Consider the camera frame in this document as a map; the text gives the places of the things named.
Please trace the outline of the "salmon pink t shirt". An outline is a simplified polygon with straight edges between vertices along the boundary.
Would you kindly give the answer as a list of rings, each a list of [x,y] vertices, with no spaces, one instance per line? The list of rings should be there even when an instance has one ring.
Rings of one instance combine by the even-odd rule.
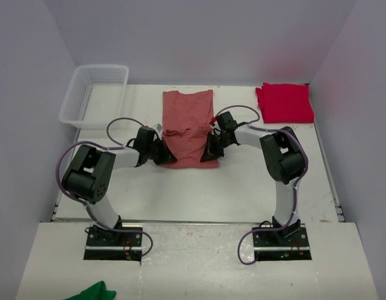
[[[162,138],[177,161],[165,164],[168,169],[214,169],[217,160],[201,162],[212,132],[214,117],[213,90],[183,94],[179,91],[162,93]]]

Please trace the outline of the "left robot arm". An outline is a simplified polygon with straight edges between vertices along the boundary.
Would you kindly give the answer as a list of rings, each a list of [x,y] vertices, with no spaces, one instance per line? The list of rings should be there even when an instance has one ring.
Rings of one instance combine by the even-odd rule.
[[[157,131],[147,126],[140,127],[136,137],[118,146],[105,147],[92,141],[80,141],[65,153],[73,149],[76,153],[63,175],[59,168],[65,155],[57,161],[57,185],[65,196],[84,206],[96,226],[102,229],[102,240],[115,246],[127,231],[121,229],[121,217],[107,197],[112,172],[138,168],[149,160],[158,166],[176,163],[177,158]]]

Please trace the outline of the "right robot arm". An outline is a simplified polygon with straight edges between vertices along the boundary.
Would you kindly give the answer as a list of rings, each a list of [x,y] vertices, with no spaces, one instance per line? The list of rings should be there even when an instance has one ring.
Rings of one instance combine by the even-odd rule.
[[[251,146],[262,151],[266,169],[275,182],[276,203],[272,226],[273,241],[285,246],[299,230],[298,187],[308,171],[308,157],[291,127],[266,129],[248,122],[238,123],[229,111],[210,121],[202,163],[224,156],[224,149],[235,145]]]

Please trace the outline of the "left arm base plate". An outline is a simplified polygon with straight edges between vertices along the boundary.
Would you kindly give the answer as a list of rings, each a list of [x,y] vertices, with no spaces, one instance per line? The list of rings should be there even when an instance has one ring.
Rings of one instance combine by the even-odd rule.
[[[142,234],[106,231],[96,225],[85,228],[86,261],[136,261],[142,259]]]

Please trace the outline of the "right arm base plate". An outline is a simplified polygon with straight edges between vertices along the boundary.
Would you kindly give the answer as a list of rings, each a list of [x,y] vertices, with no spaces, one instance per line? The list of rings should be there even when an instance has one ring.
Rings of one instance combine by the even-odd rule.
[[[256,232],[252,234],[252,240],[257,262],[312,260],[304,224],[287,237],[280,238],[276,232]]]

